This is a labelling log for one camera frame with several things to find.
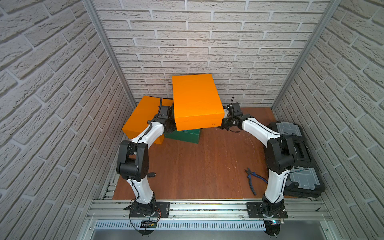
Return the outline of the orange shoebox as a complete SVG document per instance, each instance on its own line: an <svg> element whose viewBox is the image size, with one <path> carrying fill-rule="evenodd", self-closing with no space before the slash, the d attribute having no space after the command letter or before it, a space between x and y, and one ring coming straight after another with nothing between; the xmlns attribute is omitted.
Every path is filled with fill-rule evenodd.
<svg viewBox="0 0 384 240"><path fill-rule="evenodd" d="M128 121L122 128L122 131L128 137L128 140L121 141L121 146L127 146L130 140L145 132L148 128L148 121L151 121L159 111L159 106L172 106L174 101L171 99L162 99L157 97L144 96L135 108Z"/></svg>
<svg viewBox="0 0 384 240"><path fill-rule="evenodd" d="M174 115L178 131L219 127L225 111L213 76L173 76Z"/></svg>

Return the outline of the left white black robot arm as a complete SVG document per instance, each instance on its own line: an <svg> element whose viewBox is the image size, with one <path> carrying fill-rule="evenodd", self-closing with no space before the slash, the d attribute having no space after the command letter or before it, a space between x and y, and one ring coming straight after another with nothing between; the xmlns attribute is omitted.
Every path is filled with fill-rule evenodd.
<svg viewBox="0 0 384 240"><path fill-rule="evenodd" d="M134 194L135 200L130 210L138 210L145 216L156 211L156 197L151 189L147 174L149 172L149 148L164 132L176 130L174 106L159 106L158 113L137 137L122 141L119 148L117 173L126 180Z"/></svg>

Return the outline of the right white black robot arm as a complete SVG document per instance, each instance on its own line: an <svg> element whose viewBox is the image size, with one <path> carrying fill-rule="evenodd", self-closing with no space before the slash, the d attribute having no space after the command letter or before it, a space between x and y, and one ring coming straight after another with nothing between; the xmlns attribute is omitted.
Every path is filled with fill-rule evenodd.
<svg viewBox="0 0 384 240"><path fill-rule="evenodd" d="M251 115L243 114L239 103L232 103L223 108L225 117L221 129L229 131L231 127L238 127L250 133L266 147L269 178L260 209L266 217L272 217L284 205L285 183L296 160L293 139L289 135L282 135L267 128Z"/></svg>

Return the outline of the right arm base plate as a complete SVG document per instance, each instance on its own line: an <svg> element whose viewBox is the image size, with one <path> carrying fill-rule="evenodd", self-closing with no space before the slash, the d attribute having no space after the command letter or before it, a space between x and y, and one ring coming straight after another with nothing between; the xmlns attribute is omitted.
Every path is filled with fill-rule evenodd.
<svg viewBox="0 0 384 240"><path fill-rule="evenodd" d="M246 203L246 207L249 218L251 219L288 218L288 213L284 205L284 200L278 202L277 204L270 204L268 201L248 202Z"/></svg>

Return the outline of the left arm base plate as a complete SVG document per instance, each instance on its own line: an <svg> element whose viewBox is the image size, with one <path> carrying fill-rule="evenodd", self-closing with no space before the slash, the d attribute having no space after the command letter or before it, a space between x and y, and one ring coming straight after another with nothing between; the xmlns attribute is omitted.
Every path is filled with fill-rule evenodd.
<svg viewBox="0 0 384 240"><path fill-rule="evenodd" d="M149 204L140 204L134 201L128 208L131 218L168 218L170 212L170 202L160 201Z"/></svg>

